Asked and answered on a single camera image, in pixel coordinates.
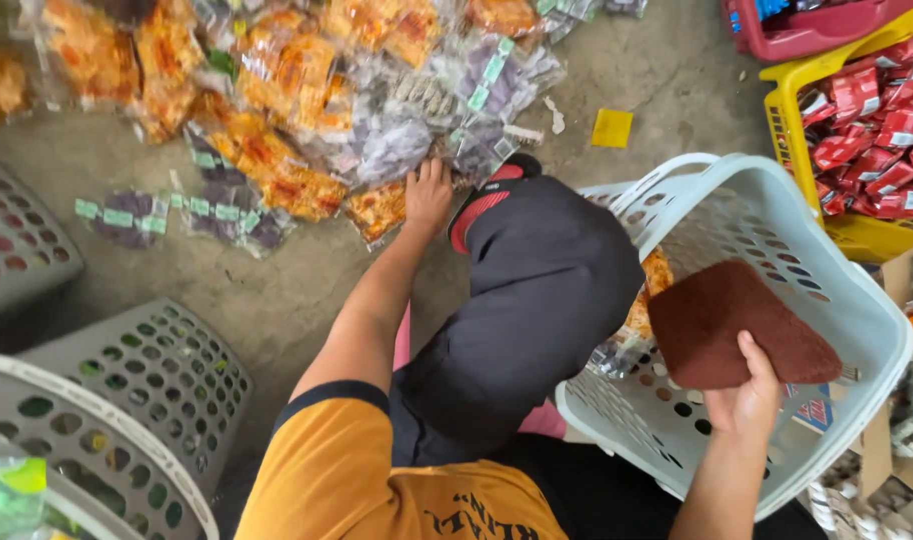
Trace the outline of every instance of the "red plastic crate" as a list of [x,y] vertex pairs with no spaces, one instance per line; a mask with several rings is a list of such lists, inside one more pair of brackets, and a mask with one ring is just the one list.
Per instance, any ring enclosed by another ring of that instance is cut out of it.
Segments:
[[[764,21],[754,0],[721,0],[723,19],[740,53],[783,62],[835,49],[900,17],[913,0],[858,0],[810,11],[778,13]],[[733,15],[739,31],[733,31]]]

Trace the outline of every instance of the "yellow paper scrap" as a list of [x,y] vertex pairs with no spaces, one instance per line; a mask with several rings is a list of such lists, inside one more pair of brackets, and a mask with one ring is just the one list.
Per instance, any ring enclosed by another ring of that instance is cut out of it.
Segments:
[[631,136],[631,123],[633,123],[632,112],[601,108],[596,113],[590,144],[627,148],[627,140]]

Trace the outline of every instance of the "concrete floor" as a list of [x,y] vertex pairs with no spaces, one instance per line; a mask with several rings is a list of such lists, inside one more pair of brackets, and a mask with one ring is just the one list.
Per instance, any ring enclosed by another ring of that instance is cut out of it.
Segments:
[[[685,152],[770,156],[760,64],[737,55],[717,2],[650,3],[645,19],[600,16],[555,46],[569,76],[548,95],[567,129],[550,133],[551,114],[535,103],[519,119],[546,130],[535,151],[544,170],[574,188],[633,181]],[[747,79],[739,81],[740,73]],[[589,144],[598,109],[629,111],[626,149]],[[296,229],[282,249],[258,261],[217,241],[189,237],[170,220],[162,245],[127,251],[91,234],[74,215],[78,197],[102,200],[116,188],[165,190],[174,169],[198,182],[182,141],[142,145],[123,119],[40,114],[0,128],[0,162],[35,190],[75,241],[88,267],[44,318],[24,317],[0,345],[18,351],[106,316],[168,296],[208,321],[258,385],[237,435],[233,462],[257,453],[300,374],[313,360],[343,300],[375,259],[342,218]],[[417,277],[414,349],[468,294],[468,264],[442,238]]]

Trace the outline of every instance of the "hand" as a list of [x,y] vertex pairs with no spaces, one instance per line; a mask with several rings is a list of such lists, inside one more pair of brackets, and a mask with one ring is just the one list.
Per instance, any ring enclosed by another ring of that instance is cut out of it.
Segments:
[[780,410],[780,383],[770,359],[750,332],[742,330],[737,344],[746,358],[750,380],[738,388],[704,391],[706,412],[714,435],[734,435],[739,440],[749,438],[766,444]]
[[420,175],[406,175],[406,223],[403,227],[433,237],[443,229],[454,189],[450,167],[439,158],[425,159]]

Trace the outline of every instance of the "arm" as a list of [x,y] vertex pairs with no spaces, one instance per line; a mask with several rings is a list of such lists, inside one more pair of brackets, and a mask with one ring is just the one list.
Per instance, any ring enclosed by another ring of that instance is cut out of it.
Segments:
[[333,322],[316,359],[306,368],[290,399],[332,381],[363,381],[390,391],[393,342],[416,268],[450,209],[453,187],[442,161],[424,161],[420,174],[406,177],[406,222],[356,284]]
[[739,333],[738,345],[751,379],[738,388],[703,393],[713,433],[670,540],[750,540],[753,534],[780,386],[770,360],[749,332]]

